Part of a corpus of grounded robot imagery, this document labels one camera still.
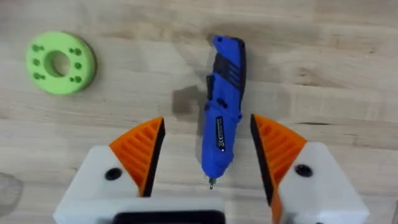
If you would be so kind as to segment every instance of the orange ridged pad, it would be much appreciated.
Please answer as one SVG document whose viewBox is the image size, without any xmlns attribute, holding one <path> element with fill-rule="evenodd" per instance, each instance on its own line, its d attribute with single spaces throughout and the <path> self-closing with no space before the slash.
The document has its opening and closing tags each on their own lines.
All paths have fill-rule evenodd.
<svg viewBox="0 0 398 224">
<path fill-rule="evenodd" d="M 276 224 L 282 215 L 278 185 L 307 140 L 289 128 L 256 114 L 251 116 L 251 132 L 267 200 Z"/>
<path fill-rule="evenodd" d="M 165 135 L 162 117 L 126 132 L 109 146 L 139 188 L 139 195 L 152 192 L 160 148 Z"/>
</svg>

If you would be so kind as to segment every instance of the blue rotary tool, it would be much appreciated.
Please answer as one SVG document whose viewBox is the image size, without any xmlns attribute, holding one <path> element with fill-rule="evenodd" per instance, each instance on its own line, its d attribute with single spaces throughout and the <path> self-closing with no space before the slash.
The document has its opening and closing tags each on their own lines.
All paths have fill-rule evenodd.
<svg viewBox="0 0 398 224">
<path fill-rule="evenodd" d="M 242 119 L 241 103 L 246 83 L 243 40 L 216 35 L 213 44 L 217 54 L 213 72 L 206 77 L 208 101 L 201 155 L 201 167 L 210 178 L 210 189 L 233 160 L 235 132 Z"/>
</svg>

